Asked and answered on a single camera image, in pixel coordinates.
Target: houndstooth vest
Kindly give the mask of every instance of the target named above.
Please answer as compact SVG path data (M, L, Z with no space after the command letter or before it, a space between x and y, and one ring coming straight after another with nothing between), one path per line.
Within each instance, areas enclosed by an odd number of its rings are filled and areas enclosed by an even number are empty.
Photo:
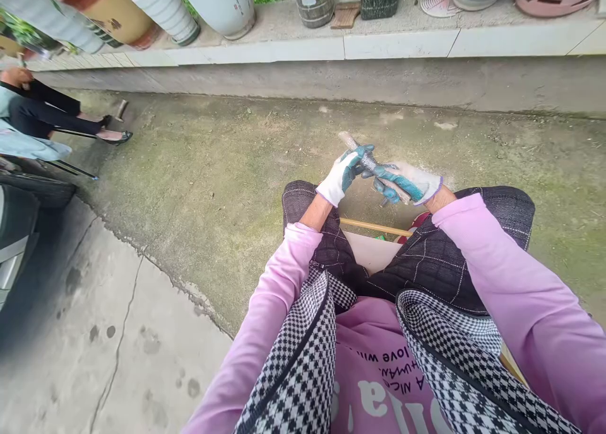
M329 433L335 379L335 304L354 292L312 266L235 427L245 433ZM579 433L502 366L489 317L463 314L405 289L396 301L409 348L456 433Z

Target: work glove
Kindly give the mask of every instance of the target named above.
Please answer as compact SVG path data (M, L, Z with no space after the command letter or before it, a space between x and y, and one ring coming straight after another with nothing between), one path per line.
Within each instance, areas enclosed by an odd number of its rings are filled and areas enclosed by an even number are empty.
M421 205L431 199L442 187L443 178L411 166L407 162L379 164L371 171L364 171L362 178L374 176L374 187L391 203L400 201L395 190L381 183L381 179L391 181L406 191L414 205Z
M361 145L355 150L347 150L339 156L330 173L316 188L316 192L328 200L334 207L345 197L345 191L352 185L356 176L362 173L364 168L358 165L364 153L374 150L374 145Z

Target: black high heel shoe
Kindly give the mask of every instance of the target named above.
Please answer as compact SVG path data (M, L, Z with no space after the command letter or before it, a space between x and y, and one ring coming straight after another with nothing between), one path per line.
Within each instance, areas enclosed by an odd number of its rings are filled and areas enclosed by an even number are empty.
M132 136L132 132L122 131L122 138L120 140L106 140L106 142L110 145L120 145L121 143L128 142Z

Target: pink long-sleeve shirt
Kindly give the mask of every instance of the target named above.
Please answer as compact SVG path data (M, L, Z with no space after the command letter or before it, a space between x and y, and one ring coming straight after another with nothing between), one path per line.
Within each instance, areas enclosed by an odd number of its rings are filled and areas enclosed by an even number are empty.
M463 253L530 388L583 432L606 432L606 335L577 297L503 231L479 194L450 203L432 220ZM288 225L184 434L233 431L321 238ZM331 430L450 432L389 301L360 297L336 317Z

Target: sleeve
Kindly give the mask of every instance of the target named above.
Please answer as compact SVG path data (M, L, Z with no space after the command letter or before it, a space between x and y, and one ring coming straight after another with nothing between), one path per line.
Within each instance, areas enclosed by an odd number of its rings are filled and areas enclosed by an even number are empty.
M528 384L585 433L606 432L606 336L577 297L522 250L480 194L436 213Z
M233 432L321 239L321 233L303 224L287 226L232 347L182 434Z

